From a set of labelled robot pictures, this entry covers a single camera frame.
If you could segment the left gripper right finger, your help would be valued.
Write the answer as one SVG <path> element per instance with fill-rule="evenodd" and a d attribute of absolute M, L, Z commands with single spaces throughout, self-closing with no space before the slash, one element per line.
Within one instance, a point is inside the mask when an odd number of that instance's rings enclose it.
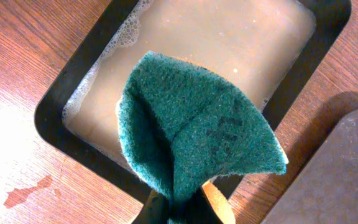
<path fill-rule="evenodd" d="M 226 197 L 207 181 L 189 201 L 188 223 L 235 224 L 236 218 Z"/>

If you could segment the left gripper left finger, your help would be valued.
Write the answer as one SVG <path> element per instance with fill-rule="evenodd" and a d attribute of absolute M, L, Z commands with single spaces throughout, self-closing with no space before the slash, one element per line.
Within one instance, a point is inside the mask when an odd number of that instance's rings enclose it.
<path fill-rule="evenodd" d="M 150 195 L 132 224 L 167 224 L 170 213 L 169 201 L 155 190 Z"/>

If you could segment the green yellow sponge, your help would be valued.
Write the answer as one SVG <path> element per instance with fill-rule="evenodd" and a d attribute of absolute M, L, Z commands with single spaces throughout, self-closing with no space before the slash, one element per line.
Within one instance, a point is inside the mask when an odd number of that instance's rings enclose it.
<path fill-rule="evenodd" d="M 288 159 L 267 120 L 229 81 L 193 63 L 147 52 L 119 104 L 122 153 L 169 202 L 169 223 L 216 176 L 275 173 Z"/>

